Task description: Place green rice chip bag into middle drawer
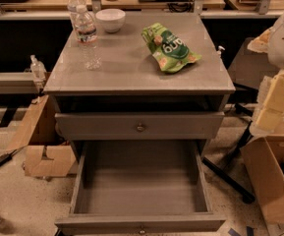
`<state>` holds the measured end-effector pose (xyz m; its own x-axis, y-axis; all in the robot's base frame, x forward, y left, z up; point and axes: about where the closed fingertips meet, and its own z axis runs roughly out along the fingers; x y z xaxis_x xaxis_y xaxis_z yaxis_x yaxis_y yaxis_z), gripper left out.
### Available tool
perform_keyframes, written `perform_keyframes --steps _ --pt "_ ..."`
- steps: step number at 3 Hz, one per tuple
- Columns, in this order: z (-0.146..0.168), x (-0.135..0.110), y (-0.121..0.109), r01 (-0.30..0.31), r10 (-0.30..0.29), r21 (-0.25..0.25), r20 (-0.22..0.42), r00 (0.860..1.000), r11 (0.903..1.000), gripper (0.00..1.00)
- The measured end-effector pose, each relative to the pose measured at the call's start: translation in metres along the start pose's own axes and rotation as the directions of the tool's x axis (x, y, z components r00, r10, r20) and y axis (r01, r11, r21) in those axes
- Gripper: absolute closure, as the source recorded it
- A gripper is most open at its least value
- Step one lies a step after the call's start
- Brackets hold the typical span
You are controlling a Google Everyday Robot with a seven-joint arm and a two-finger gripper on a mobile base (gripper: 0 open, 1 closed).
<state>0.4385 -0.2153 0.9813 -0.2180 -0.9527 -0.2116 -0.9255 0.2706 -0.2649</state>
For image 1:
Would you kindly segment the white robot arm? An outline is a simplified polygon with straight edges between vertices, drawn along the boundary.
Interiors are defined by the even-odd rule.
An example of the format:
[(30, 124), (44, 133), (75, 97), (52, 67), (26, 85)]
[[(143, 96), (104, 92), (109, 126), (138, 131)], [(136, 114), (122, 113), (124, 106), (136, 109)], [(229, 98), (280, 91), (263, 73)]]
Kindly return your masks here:
[(273, 78), (265, 76), (260, 83), (250, 126), (254, 137), (266, 137), (284, 117), (284, 13), (270, 29), (252, 40), (248, 48), (265, 52), (269, 63), (279, 69)]

